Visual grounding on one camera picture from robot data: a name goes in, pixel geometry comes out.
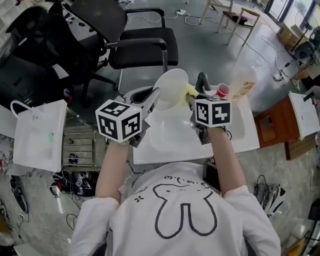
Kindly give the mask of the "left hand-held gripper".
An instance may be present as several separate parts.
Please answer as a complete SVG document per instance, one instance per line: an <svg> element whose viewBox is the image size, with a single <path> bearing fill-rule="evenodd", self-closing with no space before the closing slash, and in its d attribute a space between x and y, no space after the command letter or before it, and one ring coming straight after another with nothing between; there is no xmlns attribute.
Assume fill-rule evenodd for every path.
<svg viewBox="0 0 320 256"><path fill-rule="evenodd" d="M146 97L143 106L152 112L159 100L160 89L155 88ZM100 135L119 144L129 143L137 148L150 127L145 118L148 113L141 107L115 100L107 100L95 111Z"/></svg>

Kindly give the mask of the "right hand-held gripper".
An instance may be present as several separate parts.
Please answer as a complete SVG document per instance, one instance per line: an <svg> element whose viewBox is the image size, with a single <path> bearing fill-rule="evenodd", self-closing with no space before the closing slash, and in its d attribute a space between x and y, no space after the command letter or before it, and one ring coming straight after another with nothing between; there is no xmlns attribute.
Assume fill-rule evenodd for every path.
<svg viewBox="0 0 320 256"><path fill-rule="evenodd" d="M208 128L221 128L232 139L227 126L232 123L232 103L226 98L199 93L196 97L187 94L187 104L192 111L190 122L202 145L209 144Z"/></svg>

